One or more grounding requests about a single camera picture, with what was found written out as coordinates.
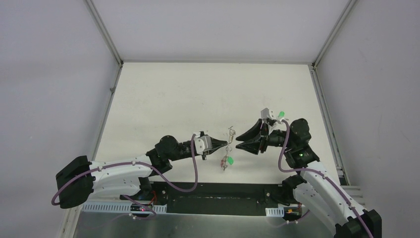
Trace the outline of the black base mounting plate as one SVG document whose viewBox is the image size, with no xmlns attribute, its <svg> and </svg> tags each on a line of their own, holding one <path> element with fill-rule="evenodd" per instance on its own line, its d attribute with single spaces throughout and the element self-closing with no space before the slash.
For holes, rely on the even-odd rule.
<svg viewBox="0 0 420 238">
<path fill-rule="evenodd" d="M 199 183 L 192 192 L 181 192 L 165 182 L 151 182 L 135 195 L 119 197 L 136 200 L 151 208 L 165 206 L 171 214 L 266 216 L 265 208 L 284 208 L 284 219 L 304 215 L 303 205 L 280 184 Z"/>
</svg>

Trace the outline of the grey perforated key organizer plate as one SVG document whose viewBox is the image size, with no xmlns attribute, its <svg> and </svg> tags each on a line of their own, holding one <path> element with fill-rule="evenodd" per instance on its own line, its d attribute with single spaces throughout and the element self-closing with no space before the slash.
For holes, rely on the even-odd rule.
<svg viewBox="0 0 420 238">
<path fill-rule="evenodd" d="M 231 144 L 232 144 L 232 142 L 234 140 L 235 135 L 236 135 L 236 131 L 233 129 L 233 126 L 229 127 L 228 128 L 228 140 L 227 140 L 228 145 L 225 148 L 225 151 L 226 152 L 225 152 L 224 157 L 230 157 L 229 156 L 229 153 L 232 151 Z M 227 163 L 227 167 L 224 167 L 224 168 L 222 167 L 222 169 L 223 170 L 226 170 L 228 168 L 228 166 L 229 166 L 229 164 Z"/>
</svg>

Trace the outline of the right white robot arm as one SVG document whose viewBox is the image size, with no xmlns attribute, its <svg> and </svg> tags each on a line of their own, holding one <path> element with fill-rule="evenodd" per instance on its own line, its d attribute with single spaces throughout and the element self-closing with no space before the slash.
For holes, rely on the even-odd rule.
<svg viewBox="0 0 420 238">
<path fill-rule="evenodd" d="M 267 147 L 280 147 L 278 168 L 291 176 L 282 182 L 286 203 L 300 203 L 330 229 L 335 238 L 380 238 L 382 218 L 374 209 L 358 203 L 331 178 L 319 156 L 309 145 L 306 119 L 259 119 L 237 137 L 237 149 L 259 154 Z"/>
</svg>

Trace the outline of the green tagged key on plate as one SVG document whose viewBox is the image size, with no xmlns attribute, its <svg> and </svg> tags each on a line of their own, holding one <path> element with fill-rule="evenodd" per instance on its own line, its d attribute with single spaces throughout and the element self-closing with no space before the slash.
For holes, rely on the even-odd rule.
<svg viewBox="0 0 420 238">
<path fill-rule="evenodd" d="M 227 162 L 229 165 L 232 165 L 234 163 L 234 160 L 232 157 L 227 157 Z"/>
</svg>

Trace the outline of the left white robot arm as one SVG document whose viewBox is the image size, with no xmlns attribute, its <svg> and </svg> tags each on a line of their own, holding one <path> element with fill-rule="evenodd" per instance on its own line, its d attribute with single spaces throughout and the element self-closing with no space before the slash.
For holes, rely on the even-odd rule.
<svg viewBox="0 0 420 238">
<path fill-rule="evenodd" d="M 164 176 L 172 169 L 171 162 L 191 159 L 194 168 L 192 188 L 180 188 L 191 192 L 198 185 L 198 156 L 206 159 L 218 149 L 227 146 L 225 140 L 215 139 L 204 132 L 193 134 L 190 140 L 178 142 L 174 136 L 163 136 L 154 149 L 134 158 L 120 161 L 89 161 L 87 156 L 78 156 L 55 176 L 57 192 L 51 204 L 62 209 L 77 207 L 90 198 L 113 195 L 135 196 L 138 200 L 150 197 L 149 178 L 161 177 L 168 185 L 175 187 Z"/>
</svg>

